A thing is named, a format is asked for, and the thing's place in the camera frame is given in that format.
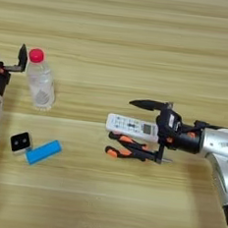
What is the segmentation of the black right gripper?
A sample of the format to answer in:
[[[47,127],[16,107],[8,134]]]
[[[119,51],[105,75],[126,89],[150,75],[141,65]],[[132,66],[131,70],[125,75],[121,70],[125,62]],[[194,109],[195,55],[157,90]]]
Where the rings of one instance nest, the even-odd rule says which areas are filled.
[[[140,109],[145,110],[165,110],[168,108],[173,108],[173,103],[161,101],[153,101],[150,99],[144,100],[133,100],[130,101],[131,105],[137,106]],[[170,128],[167,121],[161,121],[159,123],[158,132],[158,151],[148,151],[147,149],[142,149],[139,151],[139,158],[141,161],[151,160],[156,161],[160,164],[163,160],[164,147],[171,150],[183,150],[191,154],[196,154],[200,151],[201,144],[201,134],[206,127],[205,122],[196,120],[194,126],[181,124],[177,131]]]

